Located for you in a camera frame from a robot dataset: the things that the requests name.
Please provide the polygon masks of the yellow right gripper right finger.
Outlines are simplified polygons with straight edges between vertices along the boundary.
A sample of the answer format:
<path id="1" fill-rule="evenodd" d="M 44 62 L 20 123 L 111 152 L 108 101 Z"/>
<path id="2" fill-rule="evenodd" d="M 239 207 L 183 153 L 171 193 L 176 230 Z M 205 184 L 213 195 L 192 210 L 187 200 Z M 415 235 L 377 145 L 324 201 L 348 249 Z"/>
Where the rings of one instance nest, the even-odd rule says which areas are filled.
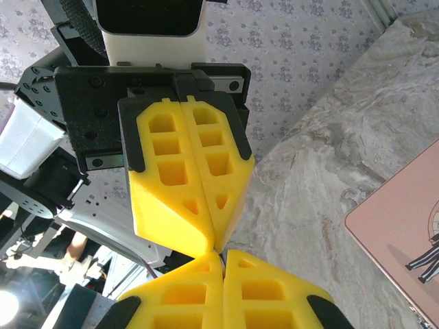
<path id="1" fill-rule="evenodd" d="M 323 288 L 243 251 L 226 259 L 224 329 L 354 329 Z"/>

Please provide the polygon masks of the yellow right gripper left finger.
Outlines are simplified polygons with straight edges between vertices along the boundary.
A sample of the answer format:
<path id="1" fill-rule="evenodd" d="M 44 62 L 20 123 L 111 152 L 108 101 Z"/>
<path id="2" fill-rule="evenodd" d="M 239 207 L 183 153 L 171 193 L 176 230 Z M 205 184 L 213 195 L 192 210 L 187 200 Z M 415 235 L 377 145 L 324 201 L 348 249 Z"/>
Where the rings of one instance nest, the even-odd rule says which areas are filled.
<path id="1" fill-rule="evenodd" d="M 95 329 L 223 329 L 223 267 L 215 252 L 126 291 Z"/>

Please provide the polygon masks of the person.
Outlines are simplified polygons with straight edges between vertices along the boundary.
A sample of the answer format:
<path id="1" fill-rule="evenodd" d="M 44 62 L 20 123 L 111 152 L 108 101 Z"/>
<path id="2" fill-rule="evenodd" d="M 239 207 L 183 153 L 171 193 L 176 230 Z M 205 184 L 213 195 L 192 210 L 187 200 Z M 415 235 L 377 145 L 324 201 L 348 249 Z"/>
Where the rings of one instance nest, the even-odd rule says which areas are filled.
<path id="1" fill-rule="evenodd" d="M 73 235 L 73 238 L 66 249 L 64 260 L 65 261 L 76 261 L 79 260 L 81 255 L 83 254 L 86 243 L 88 241 L 87 236 L 80 232 L 76 232 Z"/>

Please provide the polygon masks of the pink tin box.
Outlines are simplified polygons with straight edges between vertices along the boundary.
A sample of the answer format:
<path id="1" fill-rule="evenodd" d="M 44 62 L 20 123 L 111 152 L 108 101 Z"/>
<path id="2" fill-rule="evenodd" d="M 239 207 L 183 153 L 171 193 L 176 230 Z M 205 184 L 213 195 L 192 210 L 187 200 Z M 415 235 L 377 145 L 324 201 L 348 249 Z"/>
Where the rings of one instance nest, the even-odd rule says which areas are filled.
<path id="1" fill-rule="evenodd" d="M 354 240 L 439 329 L 439 139 L 345 218 Z"/>

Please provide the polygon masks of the bright lamp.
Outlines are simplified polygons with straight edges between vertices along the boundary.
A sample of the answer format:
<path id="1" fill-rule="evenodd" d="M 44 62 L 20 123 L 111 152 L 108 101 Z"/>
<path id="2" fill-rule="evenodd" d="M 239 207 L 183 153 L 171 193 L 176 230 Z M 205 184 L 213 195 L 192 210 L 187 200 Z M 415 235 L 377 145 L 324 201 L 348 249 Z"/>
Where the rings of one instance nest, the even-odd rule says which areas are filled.
<path id="1" fill-rule="evenodd" d="M 18 311 L 17 297 L 9 291 L 0 290 L 0 326 L 10 323 Z"/>

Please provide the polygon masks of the aluminium corner post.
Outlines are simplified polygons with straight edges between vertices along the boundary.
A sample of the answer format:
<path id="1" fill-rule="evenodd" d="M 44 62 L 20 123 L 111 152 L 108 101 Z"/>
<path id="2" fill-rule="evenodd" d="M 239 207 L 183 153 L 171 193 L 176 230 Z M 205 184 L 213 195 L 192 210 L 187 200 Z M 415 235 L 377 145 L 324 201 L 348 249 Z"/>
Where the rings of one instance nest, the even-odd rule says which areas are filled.
<path id="1" fill-rule="evenodd" d="M 377 29 L 383 33 L 397 20 L 392 0 L 360 0 Z"/>

